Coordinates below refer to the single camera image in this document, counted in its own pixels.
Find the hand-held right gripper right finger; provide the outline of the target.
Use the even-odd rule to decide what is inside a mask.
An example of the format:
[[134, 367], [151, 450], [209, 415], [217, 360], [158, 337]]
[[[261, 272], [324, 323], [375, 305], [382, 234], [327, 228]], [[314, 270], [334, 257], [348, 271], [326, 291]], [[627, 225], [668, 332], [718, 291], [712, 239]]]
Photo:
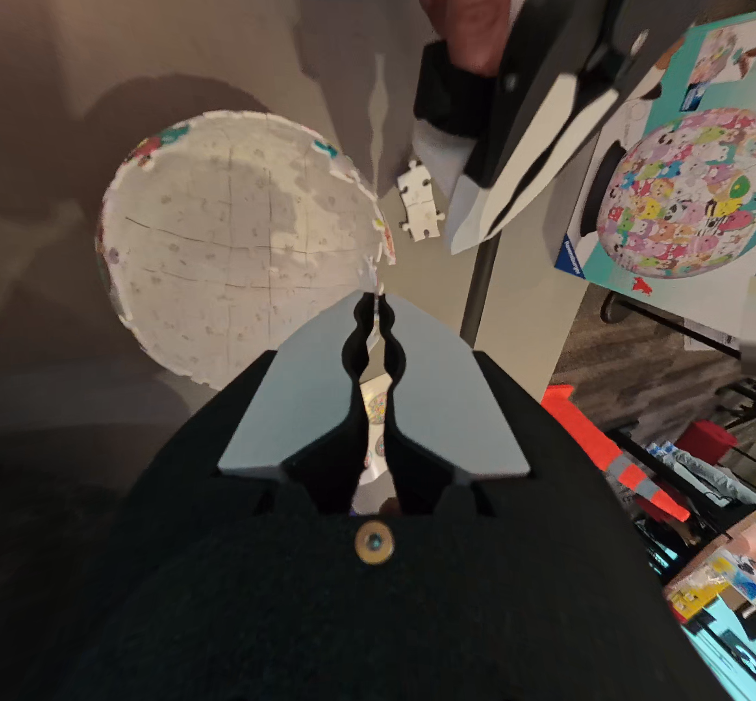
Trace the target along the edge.
[[405, 515], [431, 515], [449, 488], [525, 478], [531, 466], [475, 353], [422, 309], [386, 294], [391, 378], [385, 459]]

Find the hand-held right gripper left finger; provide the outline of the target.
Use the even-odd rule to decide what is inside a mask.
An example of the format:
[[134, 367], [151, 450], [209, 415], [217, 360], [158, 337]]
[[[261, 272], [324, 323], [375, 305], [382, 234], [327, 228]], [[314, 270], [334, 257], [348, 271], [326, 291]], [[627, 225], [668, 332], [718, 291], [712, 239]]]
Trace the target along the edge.
[[220, 473], [297, 484], [319, 512], [349, 512], [367, 453], [360, 377], [375, 300], [350, 293], [280, 345], [219, 459]]

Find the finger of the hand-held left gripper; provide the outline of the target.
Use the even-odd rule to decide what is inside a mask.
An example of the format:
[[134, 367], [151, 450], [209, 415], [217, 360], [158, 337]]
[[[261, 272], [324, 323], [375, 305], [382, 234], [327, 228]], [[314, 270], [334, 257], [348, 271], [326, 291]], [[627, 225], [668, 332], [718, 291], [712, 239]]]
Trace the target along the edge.
[[527, 204], [543, 191], [570, 158], [567, 151], [575, 136], [568, 134], [562, 144], [558, 140], [573, 112], [577, 93], [575, 74], [563, 72], [556, 77], [490, 187], [484, 186], [484, 176], [465, 170], [475, 146], [472, 139], [449, 135], [426, 121], [417, 121], [413, 144], [450, 206], [455, 206], [449, 209], [449, 223], [460, 213], [462, 221], [497, 224], [498, 215], [508, 205], [509, 214], [517, 215], [522, 211], [517, 202]]
[[609, 87], [573, 113], [577, 85], [552, 85], [493, 186], [458, 178], [447, 214], [452, 254], [495, 236], [552, 182], [619, 100]]

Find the colourful puzzle ball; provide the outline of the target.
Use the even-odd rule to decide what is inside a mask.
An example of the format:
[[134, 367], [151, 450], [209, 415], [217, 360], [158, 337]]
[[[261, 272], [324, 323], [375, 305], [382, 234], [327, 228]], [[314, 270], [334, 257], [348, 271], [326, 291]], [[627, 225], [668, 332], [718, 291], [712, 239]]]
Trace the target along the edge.
[[216, 391], [396, 262], [351, 159], [252, 111], [205, 112], [136, 145], [103, 197], [96, 247], [141, 349]]

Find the two joined white puzzle pieces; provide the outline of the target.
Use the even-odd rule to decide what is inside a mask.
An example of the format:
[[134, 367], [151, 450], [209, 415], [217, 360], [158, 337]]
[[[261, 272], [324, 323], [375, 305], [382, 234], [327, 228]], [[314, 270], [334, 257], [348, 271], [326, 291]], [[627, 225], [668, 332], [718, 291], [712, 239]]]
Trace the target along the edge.
[[410, 159], [408, 169], [396, 183], [405, 210], [402, 231], [415, 242], [439, 238], [439, 222], [445, 220], [445, 214], [436, 207], [432, 179], [425, 165], [418, 158]]

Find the white puzzle leaflet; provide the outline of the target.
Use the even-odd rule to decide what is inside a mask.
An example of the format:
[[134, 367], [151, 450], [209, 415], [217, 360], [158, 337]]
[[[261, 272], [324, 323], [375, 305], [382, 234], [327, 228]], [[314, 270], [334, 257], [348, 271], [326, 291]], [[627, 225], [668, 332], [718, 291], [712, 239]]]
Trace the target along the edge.
[[385, 408], [391, 383], [390, 376], [383, 374], [361, 385], [369, 427], [364, 469], [352, 502], [354, 511], [360, 516], [378, 514], [383, 504], [395, 497], [384, 445]]

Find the colourful puzzle box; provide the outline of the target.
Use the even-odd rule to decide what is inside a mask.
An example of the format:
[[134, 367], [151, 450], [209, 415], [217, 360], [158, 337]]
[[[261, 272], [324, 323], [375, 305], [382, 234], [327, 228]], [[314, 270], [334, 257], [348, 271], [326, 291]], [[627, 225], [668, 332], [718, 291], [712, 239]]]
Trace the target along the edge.
[[604, 124], [554, 266], [754, 338], [754, 12], [689, 29]]

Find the red cloth bag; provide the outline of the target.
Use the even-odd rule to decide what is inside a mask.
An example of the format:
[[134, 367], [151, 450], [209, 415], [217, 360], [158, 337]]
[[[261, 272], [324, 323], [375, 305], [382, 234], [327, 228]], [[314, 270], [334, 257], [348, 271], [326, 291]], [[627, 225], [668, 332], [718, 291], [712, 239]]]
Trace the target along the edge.
[[676, 447], [715, 466], [739, 444], [736, 436], [709, 420], [694, 421], [680, 434]]

